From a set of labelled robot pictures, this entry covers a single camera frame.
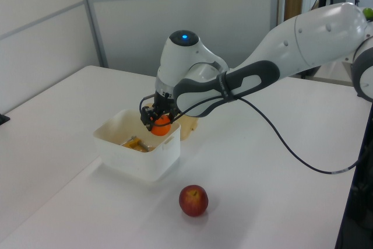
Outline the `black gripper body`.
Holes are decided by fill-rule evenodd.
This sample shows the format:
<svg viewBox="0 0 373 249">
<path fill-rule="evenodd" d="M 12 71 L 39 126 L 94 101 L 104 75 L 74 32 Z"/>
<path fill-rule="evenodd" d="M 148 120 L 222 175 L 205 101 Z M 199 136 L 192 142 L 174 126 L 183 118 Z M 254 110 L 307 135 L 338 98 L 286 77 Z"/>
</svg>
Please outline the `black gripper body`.
<svg viewBox="0 0 373 249">
<path fill-rule="evenodd" d="M 178 114 L 178 108 L 169 93 L 160 94 L 155 92 L 153 108 L 156 114 Z"/>
</svg>

